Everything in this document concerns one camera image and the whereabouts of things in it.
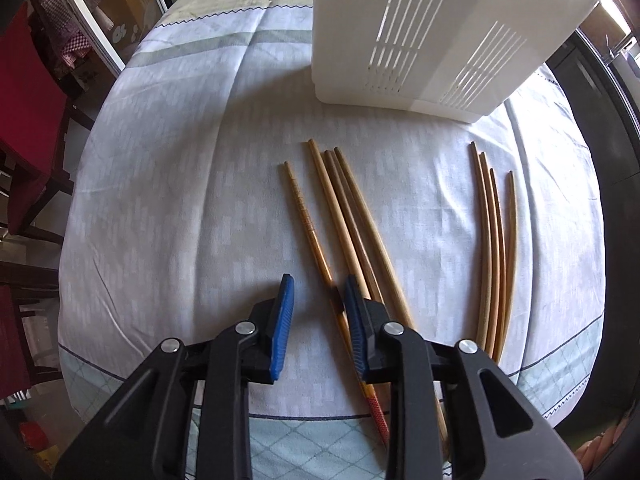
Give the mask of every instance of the patterned tablecloth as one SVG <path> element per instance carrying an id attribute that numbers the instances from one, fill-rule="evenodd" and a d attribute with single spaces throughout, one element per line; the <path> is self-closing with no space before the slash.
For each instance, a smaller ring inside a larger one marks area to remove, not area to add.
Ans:
<path id="1" fill-rule="evenodd" d="M 312 0 L 179 0 L 140 44 L 95 122 L 66 228 L 59 339 L 73 406 L 88 420 L 162 339 L 212 338 L 288 272 L 286 366 L 250 391 L 254 476 L 381 478 L 383 448 L 279 165 L 292 161 L 343 279 L 303 141 L 343 148 L 420 332 L 453 344 L 478 320 L 474 140 L 501 195 L 509 170 L 518 191 L 500 366 L 556 424 L 589 379 L 605 279 L 591 155 L 552 73 L 540 67 L 490 116 L 461 124 L 318 102 L 311 43 Z"/>

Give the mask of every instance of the floor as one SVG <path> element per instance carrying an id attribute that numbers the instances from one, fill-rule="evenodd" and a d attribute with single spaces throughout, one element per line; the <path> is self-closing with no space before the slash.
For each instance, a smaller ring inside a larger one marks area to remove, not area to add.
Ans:
<path id="1" fill-rule="evenodd" d="M 99 76 L 99 79 L 76 101 L 76 105 L 89 117 L 95 119 L 102 107 L 113 79 Z M 71 121 L 66 134 L 64 168 L 75 181 L 84 145 L 89 131 Z M 0 186 L 8 187 L 8 182 L 0 180 Z M 34 225 L 63 235 L 72 197 L 64 193 L 57 195 L 40 212 Z M 0 203 L 0 211 L 5 215 L 6 204 Z M 56 244 L 26 238 L 4 238 L 0 242 L 0 259 L 8 262 L 29 264 L 39 267 L 58 268 L 60 247 Z M 59 300 L 45 300 L 39 307 L 44 316 L 24 320 L 25 332 L 31 354 L 39 365 L 58 364 L 58 313 Z M 39 423 L 51 445 L 56 444 L 63 452 L 82 430 L 83 423 L 72 409 L 63 381 L 39 384 L 30 390 L 31 399 L 24 403 L 24 413 L 29 420 Z"/>

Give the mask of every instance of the wooden chopstick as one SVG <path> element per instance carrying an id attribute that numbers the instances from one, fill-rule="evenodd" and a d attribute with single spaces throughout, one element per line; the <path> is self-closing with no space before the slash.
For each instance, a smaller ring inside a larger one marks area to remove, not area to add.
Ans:
<path id="1" fill-rule="evenodd" d="M 320 178 L 320 182 L 322 183 L 324 196 L 329 205 L 331 216 L 334 219 L 335 229 L 338 231 L 338 238 L 340 239 L 340 245 L 342 247 L 342 251 L 344 252 L 344 257 L 347 260 L 349 272 L 356 277 L 356 281 L 358 282 L 358 287 L 360 288 L 362 297 L 370 300 L 371 296 L 369 294 L 369 287 L 367 286 L 367 282 L 364 279 L 364 273 L 360 268 L 356 249 L 353 246 L 353 242 L 351 241 L 349 229 L 347 228 L 347 224 L 344 221 L 344 216 L 342 215 L 340 204 L 338 203 L 334 187 L 332 186 L 331 180 L 329 179 L 329 174 L 327 173 L 326 167 L 324 166 L 324 161 L 322 160 L 322 156 L 320 155 L 320 150 L 318 149 L 318 145 L 313 139 L 309 139 L 308 144 L 309 148 L 311 149 L 311 155 L 314 158 L 316 170 L 318 171 L 318 177 Z"/>
<path id="2" fill-rule="evenodd" d="M 476 170 L 476 188 L 480 206 L 481 223 L 481 280 L 480 280 L 480 308 L 478 313 L 478 332 L 476 343 L 481 349 L 486 347 L 486 339 L 489 331 L 489 314 L 491 311 L 492 296 L 492 268 L 493 255 L 491 245 L 491 228 L 489 220 L 489 203 L 487 196 L 487 183 L 484 181 L 480 155 L 474 142 L 470 145 L 471 158 Z"/>
<path id="3" fill-rule="evenodd" d="M 311 247 L 311 251 L 314 255 L 314 260 L 316 261 L 316 266 L 318 266 L 320 274 L 322 274 L 322 280 L 324 281 L 324 285 L 329 291 L 331 297 L 331 304 L 335 314 L 336 323 L 338 324 L 338 330 L 342 335 L 342 341 L 344 342 L 347 351 L 353 358 L 351 349 L 351 337 L 349 334 L 347 317 L 344 311 L 344 305 L 342 304 L 342 300 L 340 298 L 340 293 L 338 292 L 338 288 L 335 285 L 334 278 L 331 274 L 331 269 L 329 268 L 329 264 L 324 257 L 324 253 L 322 252 L 322 246 L 320 245 L 320 241 L 318 240 L 318 235 L 316 234 L 316 229 L 311 220 L 311 216 L 306 209 L 302 191 L 300 190 L 298 181 L 293 174 L 293 168 L 288 162 L 285 162 L 284 166 L 287 170 L 287 176 L 289 177 L 289 185 L 291 187 L 291 191 L 296 200 L 296 205 L 298 206 L 300 219 L 302 220 L 302 224 L 305 227 L 306 240 L 309 242 L 309 246 Z M 382 408 L 380 407 L 380 402 L 378 400 L 378 396 L 376 395 L 376 391 L 371 384 L 366 384 L 362 381 L 358 382 L 360 384 L 360 389 L 362 390 L 365 400 L 369 405 L 369 411 L 376 424 L 376 427 L 378 428 L 380 438 L 382 439 L 382 442 L 385 444 L 385 446 L 388 446 L 389 428 L 386 424 L 385 415 L 382 412 Z"/>
<path id="4" fill-rule="evenodd" d="M 386 251 L 386 247 L 384 245 L 384 242 L 382 241 L 382 236 L 380 236 L 380 232 L 378 231 L 376 222 L 373 219 L 373 215 L 371 214 L 366 201 L 364 200 L 364 196 L 360 191 L 360 187 L 358 186 L 353 171 L 351 171 L 349 163 L 342 154 L 340 148 L 335 148 L 334 151 L 337 155 L 338 163 L 342 168 L 342 172 L 344 173 L 348 187 L 351 189 L 351 194 L 353 195 L 356 207 L 358 209 L 358 212 L 360 213 L 360 217 L 362 218 L 367 228 L 369 237 L 372 240 L 375 252 L 379 259 L 382 261 L 383 269 L 385 270 L 386 278 L 390 285 L 390 292 L 394 299 L 396 314 L 398 315 L 398 318 L 402 324 L 411 328 L 412 330 L 417 330 L 414 319 L 409 311 L 409 306 L 404 296 L 404 292 L 402 291 L 402 286 L 400 285 L 400 281 L 396 276 L 396 271 L 394 270 L 394 267 L 391 263 L 391 258 Z M 444 419 L 444 414 L 442 413 L 442 407 L 438 402 L 437 397 L 435 397 L 435 405 L 436 416 L 438 417 L 438 431 L 440 432 L 440 441 L 442 443 L 443 454 L 444 456 L 447 456 L 449 435 L 447 433 L 447 424 Z"/>
<path id="5" fill-rule="evenodd" d="M 331 178 L 331 182 L 334 185 L 334 191 L 338 198 L 340 209 L 342 210 L 347 228 L 349 229 L 351 241 L 353 242 L 353 245 L 356 249 L 356 254 L 364 273 L 364 279 L 367 282 L 367 286 L 369 287 L 371 299 L 379 303 L 384 303 L 385 301 L 382 297 L 382 292 L 380 291 L 378 280 L 376 279 L 376 276 L 373 272 L 371 260 L 369 259 L 369 255 L 367 254 L 367 251 L 364 247 L 364 242 L 362 241 L 362 237 L 360 236 L 360 230 L 358 229 L 358 225 L 356 224 L 356 220 L 353 216 L 353 211 L 351 211 L 351 205 L 349 204 L 347 193 L 345 192 L 344 186 L 342 185 L 342 180 L 340 179 L 340 170 L 337 166 L 338 161 L 335 158 L 335 153 L 331 150 L 326 150 L 324 152 L 324 161 L 326 163 L 326 168 L 328 170 L 329 177 Z"/>
<path id="6" fill-rule="evenodd" d="M 518 216 L 516 208 L 516 186 L 513 177 L 513 171 L 507 174 L 507 206 L 509 211 L 509 247 L 506 255 L 506 286 L 505 286 L 505 305 L 504 316 L 502 318 L 502 327 L 500 330 L 501 337 L 498 340 L 498 347 L 495 351 L 495 362 L 500 363 L 504 344 L 507 339 L 507 331 L 509 329 L 509 321 L 511 319 L 511 309 L 513 307 L 513 290 L 515 286 L 516 275 L 516 249 L 518 245 Z"/>
<path id="7" fill-rule="evenodd" d="M 504 319 L 506 316 L 506 303 L 507 303 L 507 261 L 505 254 L 505 245 L 504 245 L 504 228 L 502 225 L 502 212 L 500 211 L 500 199 L 498 196 L 498 186 L 495 181 L 495 173 L 494 168 L 489 170 L 489 174 L 491 176 L 491 186 L 494 192 L 494 205 L 495 205 L 495 216 L 498 224 L 498 268 L 500 269 L 500 288 L 498 290 L 498 313 L 496 319 L 496 329 L 495 329 L 495 343 L 493 348 L 493 353 L 491 354 L 492 359 L 497 363 L 499 361 L 498 358 L 498 347 L 500 347 L 500 341 L 503 339 L 503 329 L 504 329 Z"/>

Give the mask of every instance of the red object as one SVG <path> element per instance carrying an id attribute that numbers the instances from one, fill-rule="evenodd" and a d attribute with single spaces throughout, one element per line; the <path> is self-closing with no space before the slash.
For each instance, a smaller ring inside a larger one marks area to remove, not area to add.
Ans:
<path id="1" fill-rule="evenodd" d="M 66 101 L 33 46 L 23 4 L 0 37 L 0 150 L 16 162 L 7 206 L 12 234 L 33 221 L 39 211 L 33 207 L 42 201 L 47 187 L 60 184 L 72 189 L 68 173 L 62 170 Z"/>
<path id="2" fill-rule="evenodd" d="M 389 427 L 386 424 L 385 414 L 382 412 L 382 408 L 380 408 L 380 403 L 378 402 L 377 398 L 365 398 L 367 399 L 367 404 L 369 405 L 369 413 L 371 413 L 373 422 L 375 422 L 376 428 L 378 428 L 378 433 L 380 434 L 382 444 L 384 444 L 385 447 L 389 447 Z"/>
<path id="3" fill-rule="evenodd" d="M 43 451 L 49 447 L 49 439 L 37 422 L 21 422 L 20 436 L 24 445 L 35 452 Z"/>
<path id="4" fill-rule="evenodd" d="M 11 287 L 0 285 L 0 399 L 56 379 L 62 379 L 59 370 L 34 364 L 20 307 Z"/>

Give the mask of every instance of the chair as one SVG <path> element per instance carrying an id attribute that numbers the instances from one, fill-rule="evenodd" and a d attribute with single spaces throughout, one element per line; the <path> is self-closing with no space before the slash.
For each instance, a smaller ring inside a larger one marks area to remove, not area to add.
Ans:
<path id="1" fill-rule="evenodd" d="M 56 290 L 58 271 L 29 265 L 0 262 L 0 285 L 12 288 L 37 288 Z"/>
<path id="2" fill-rule="evenodd" d="M 22 312 L 14 303 L 11 287 L 0 285 L 0 398 L 62 379 L 56 368 L 36 366 L 33 361 L 22 318 L 35 315 L 35 311 Z"/>
<path id="3" fill-rule="evenodd" d="M 74 184 L 63 170 L 69 119 L 85 128 L 93 126 L 40 61 L 31 41 L 26 4 L 0 37 L 0 104 L 0 150 L 15 161 L 8 229 L 21 234 L 58 191 L 73 192 Z"/>
<path id="4" fill-rule="evenodd" d="M 8 227 L 9 226 L 4 222 L 0 222 L 1 229 L 8 229 Z M 60 246 L 62 245 L 62 242 L 65 241 L 65 237 L 63 237 L 62 235 L 59 235 L 58 233 L 40 229 L 39 227 L 35 227 L 32 225 L 27 225 L 26 227 L 23 227 L 20 233 L 18 234 L 20 236 L 24 236 L 25 238 L 30 238 L 31 240 L 42 240 L 44 242 L 52 242 Z"/>

